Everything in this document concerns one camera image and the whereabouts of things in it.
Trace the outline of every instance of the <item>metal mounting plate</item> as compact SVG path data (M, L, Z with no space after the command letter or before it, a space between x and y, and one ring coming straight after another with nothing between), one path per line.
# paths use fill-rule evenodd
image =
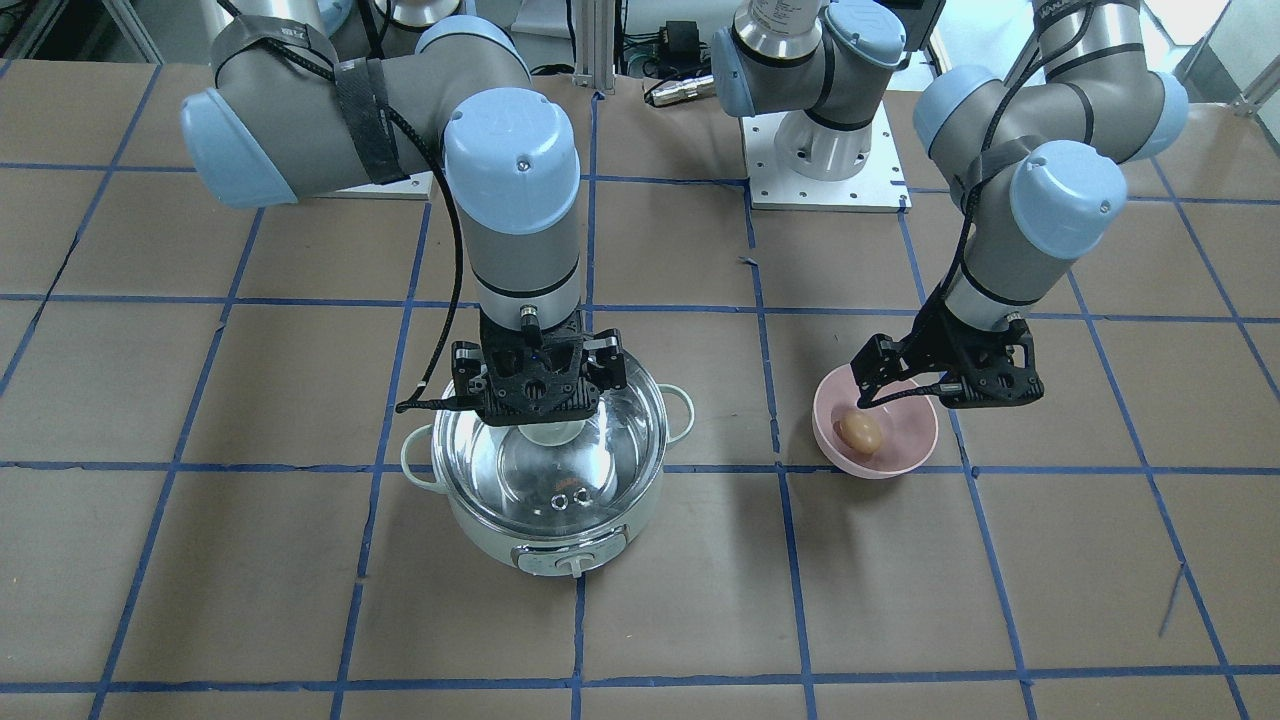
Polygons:
M896 213L911 208L902 164L884 105L876 110L874 141L863 172L846 181L806 178L778 161L773 136L786 113L742 118L742 145L751 178L751 208L759 210L835 210Z

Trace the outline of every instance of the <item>grid square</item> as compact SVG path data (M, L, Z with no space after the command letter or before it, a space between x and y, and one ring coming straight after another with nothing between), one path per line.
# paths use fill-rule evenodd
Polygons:
M888 115L888 126L893 131L893 145L897 146L897 159L902 163L902 177L906 178L906 184L910 187L946 190L946 178L942 177L933 160L929 160L927 149L920 143L911 122L919 99L919 92L897 90L884 92L884 113ZM916 197L919 196L911 197L913 204Z
M168 462L219 307L51 302L0 397L13 460Z
M9 366L9 359L18 350L22 336L27 333L31 316L40 306L36 301L0 300L0 375Z
M1275 291L1280 245L1262 231L1280 227L1280 206L1185 205L1184 210L1236 311L1280 316Z
M287 693L116 693L106 696L102 720L328 720L333 697L319 692Z
M653 108L648 81L617 78L617 94L596 104L596 170L603 176L745 178L742 129L719 102Z
M1027 715L1018 683L818 685L818 711L859 720L991 720Z
M179 474L116 680L329 680L369 477Z
M911 202L914 206L906 214L906 228L911 233L911 245L920 265L920 282L924 283L924 291L931 292L942 282L947 268L951 266L964 215L951 202L948 195L916 193L911 197ZM1062 279L1032 310L1076 314L1080 306L1075 301L1071 286Z
M1280 664L1276 478L1174 475L1158 482L1226 656L1239 665Z
M596 186L595 302L755 304L742 188Z
M571 693L564 691L402 691L351 692L342 698L343 720L564 720Z
M493 560L463 534L449 500L399 473L381 480L364 585L353 680L567 678L573 671L573 580L535 578Z
M685 688L585 688L582 717L590 720L777 720L804 717L800 685Z
M1037 680L1032 693L1036 696L1036 711L1044 720L1202 720L1238 716L1225 678Z
M0 682L97 682L163 483L0 470Z
M58 291L221 297L253 222L188 173L116 173Z
M1098 333L1152 465L1280 466L1280 405L1239 328L1098 322Z
M777 477L663 483L635 547L588 577L584 678L799 673Z
M424 210L355 199L269 208L239 296L404 300Z
M191 155L187 154L187 143L182 137L182 102L188 95L202 92L212 85L214 73L209 65L165 64L120 163L189 168Z
M105 165L155 72L152 65L18 60L0 83L0 161Z
M1213 665L1142 475L978 478L1030 667Z
M1280 676L1238 675L1235 683L1249 717L1280 717Z
M1044 397L1023 407L961 411L969 459L974 465L1135 466L1138 454L1088 325L1036 319L1030 328Z
M910 332L911 320L883 315L769 315L767 324L782 460L791 465L831 465L813 438L818 383L846 365L874 333L900 340ZM925 464L959 466L960 447L946 409L929 400L938 415L938 445Z
M1225 105L1192 105L1183 135L1156 161L1179 197L1274 200L1280 188L1280 158L1257 118Z
M919 306L896 214L753 213L768 307Z
M754 315L712 313L596 313L596 329L617 328L622 347L659 383L692 396L698 420L667 450L667 464L772 465L769 404L764 395L759 324ZM710 352L714 361L690 361ZM687 414L667 404L677 432Z
M1094 314L1229 315L1171 202L1125 206L1075 279Z
M0 168L0 292L49 290L100 184L96 172Z
M814 673L1014 666L961 475L791 475Z
M81 720L92 706L91 694L0 694L5 720Z
M398 307L237 306L183 459L370 462L401 314Z

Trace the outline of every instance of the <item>pot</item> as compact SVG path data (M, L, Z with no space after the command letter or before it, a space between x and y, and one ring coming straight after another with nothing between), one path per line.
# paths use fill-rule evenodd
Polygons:
M694 424L685 391L655 383L630 354L626 366L627 386L603 393L595 415L577 423L498 428L475 413L440 410L404 439L404 477L447 495L462 532L494 560L532 575L581 577L617 557L653 518L666 450ZM689 407L689 427L675 437L663 393ZM408 468L408 447L424 434L434 480Z

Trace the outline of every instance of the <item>light blue joint cap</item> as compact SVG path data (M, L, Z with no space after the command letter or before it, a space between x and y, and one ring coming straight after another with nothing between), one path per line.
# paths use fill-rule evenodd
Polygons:
M417 38L417 46L413 49L413 53L421 53L428 45L451 35L475 35L489 38L509 50L520 60L520 64L525 65L525 72L529 72L529 64L516 51L516 46L512 45L507 33L502 32L502 28L498 26L477 15L449 15L435 23Z
M924 151L933 149L933 141L942 132L951 113L969 99L979 87L997 79L995 73L982 65L956 65L951 72L942 73L929 87L924 88L915 104L911 123L915 135L924 145Z
M721 108L732 118L755 115L755 101L751 100L751 87L746 85L746 70L742 56L733 46L732 31L722 27L712 36L712 77L716 78L716 96Z
M577 199L580 173L568 115L532 90L477 92L444 127L444 176L458 206L500 233L556 224Z
M1169 73L1152 74L1158 77L1160 82L1165 85L1165 106L1160 111L1156 129L1147 138L1147 143L1134 152L1133 158L1125 160L1126 163L1160 155L1178 140L1178 136L1183 133L1183 128L1187 127L1187 113L1190 110L1187 88L1183 87L1183 83L1178 82L1178 78Z
M321 0L320 19L324 20L324 33L332 37L338 32L342 23L347 22L347 15L355 4L355 0Z
M1124 210L1129 186L1120 167L1082 142L1041 145L1014 170L1014 220L1041 252L1074 261L1102 240Z
M297 202L275 163L212 87L182 104L182 137L214 197L232 208Z
M888 8L872 0L831 0L827 27L836 42L873 65L892 69L902 61L906 29Z

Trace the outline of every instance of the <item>pot handle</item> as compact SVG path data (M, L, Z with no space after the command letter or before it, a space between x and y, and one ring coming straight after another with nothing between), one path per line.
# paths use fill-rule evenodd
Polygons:
M401 471L403 471L404 477L408 478L408 482L413 483L415 486L422 489L429 489L431 492L445 495L449 491L448 488L444 487L444 483L442 483L440 480L424 480L422 478L419 478L417 475L413 474L412 470L408 469L408 446L413 445L413 441L416 441L420 436L431 434L431 428L433 425L422 425L421 428L411 432L408 437L404 438L404 445L401 446Z
M672 436L671 434L671 421L669 420L667 421L667 436L668 436L667 445L668 446L676 445L677 442L680 442L680 441L685 439L686 437L689 437L689 433L694 429L694 418L695 418L695 415L694 415L694 398L689 397L689 393L685 392L684 388L680 388L677 386L659 383L658 384L658 391L668 393L668 395L675 395L676 397L678 397L685 404L685 407L689 409L689 425L686 425L685 429L680 432L680 434Z

